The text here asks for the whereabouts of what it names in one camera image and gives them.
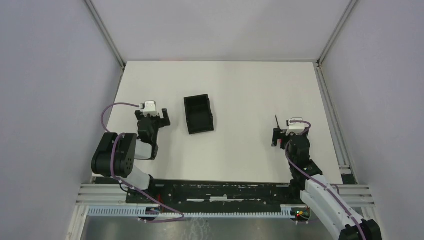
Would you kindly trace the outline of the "red handled screwdriver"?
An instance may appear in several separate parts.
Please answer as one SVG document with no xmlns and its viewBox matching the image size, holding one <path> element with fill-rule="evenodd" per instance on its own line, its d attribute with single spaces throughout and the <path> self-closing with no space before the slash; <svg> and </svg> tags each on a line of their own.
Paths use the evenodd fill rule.
<svg viewBox="0 0 424 240">
<path fill-rule="evenodd" d="M 283 139 L 285 138 L 285 134 L 279 125 L 278 117 L 276 115 L 274 117 L 277 127 L 273 129 L 272 146 L 276 147 L 280 143 L 280 148 L 284 149 Z"/>
</svg>

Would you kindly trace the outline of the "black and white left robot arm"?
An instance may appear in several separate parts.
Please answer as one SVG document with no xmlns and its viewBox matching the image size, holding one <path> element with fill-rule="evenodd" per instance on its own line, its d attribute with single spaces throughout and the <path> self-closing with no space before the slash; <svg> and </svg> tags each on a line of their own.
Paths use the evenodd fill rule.
<svg viewBox="0 0 424 240">
<path fill-rule="evenodd" d="M 171 125 L 168 110 L 162 114 L 135 111 L 137 133 L 104 133 L 91 161 L 94 174 L 115 178 L 129 188 L 139 189 L 138 197 L 145 204 L 157 198 L 155 179 L 135 166 L 136 160 L 155 160 L 158 154 L 159 129 Z"/>
</svg>

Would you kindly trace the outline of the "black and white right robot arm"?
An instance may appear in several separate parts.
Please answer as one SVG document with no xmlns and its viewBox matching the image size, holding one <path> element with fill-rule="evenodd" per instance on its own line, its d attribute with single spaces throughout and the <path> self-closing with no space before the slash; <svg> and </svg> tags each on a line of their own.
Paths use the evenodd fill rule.
<svg viewBox="0 0 424 240">
<path fill-rule="evenodd" d="M 308 128 L 273 129 L 271 145 L 284 150 L 292 175 L 289 199 L 306 204 L 335 240 L 381 240 L 378 223 L 365 219 L 349 206 L 311 159 L 308 133 Z"/>
</svg>

